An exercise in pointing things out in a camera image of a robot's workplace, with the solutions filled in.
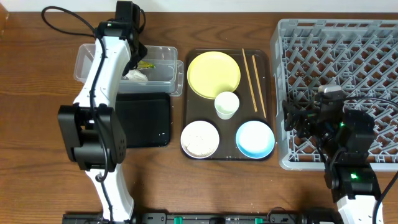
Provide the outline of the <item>green snack wrapper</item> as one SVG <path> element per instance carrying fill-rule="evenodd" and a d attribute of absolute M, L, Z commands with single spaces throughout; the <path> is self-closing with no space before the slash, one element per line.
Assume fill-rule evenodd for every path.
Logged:
<path fill-rule="evenodd" d="M 138 69 L 138 70 L 151 69 L 151 68 L 155 68 L 155 65 L 154 65 L 153 63 L 145 62 L 145 61 L 143 61 L 143 60 L 141 60 L 141 61 L 137 64 L 137 69 Z"/>

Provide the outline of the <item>white tissue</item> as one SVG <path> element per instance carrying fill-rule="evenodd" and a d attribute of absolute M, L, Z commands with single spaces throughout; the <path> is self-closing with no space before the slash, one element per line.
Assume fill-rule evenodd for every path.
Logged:
<path fill-rule="evenodd" d="M 124 76 L 124 80 L 138 83 L 148 82 L 148 78 L 145 74 L 141 73 L 139 70 L 130 70 Z"/>

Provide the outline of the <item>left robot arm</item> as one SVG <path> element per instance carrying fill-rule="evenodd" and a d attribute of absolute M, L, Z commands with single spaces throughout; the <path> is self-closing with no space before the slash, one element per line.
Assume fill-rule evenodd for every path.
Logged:
<path fill-rule="evenodd" d="M 122 77 L 147 55 L 139 42 L 143 13 L 137 4 L 119 1 L 114 18 L 91 28 L 96 53 L 88 77 L 73 104 L 58 111 L 68 158 L 94 183 L 110 223 L 130 221 L 134 208 L 121 168 L 127 141 L 116 97 Z"/>

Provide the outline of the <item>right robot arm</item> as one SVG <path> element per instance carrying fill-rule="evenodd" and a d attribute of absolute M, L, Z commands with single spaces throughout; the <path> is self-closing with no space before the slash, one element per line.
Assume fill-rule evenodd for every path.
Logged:
<path fill-rule="evenodd" d="M 343 223 L 383 223 L 382 192 L 368 161 L 376 138 L 373 118 L 360 110 L 344 110 L 347 97 L 341 90 L 319 92 L 315 99 L 318 107 L 311 110 L 282 102 L 285 130 L 315 138 L 326 186 Z"/>

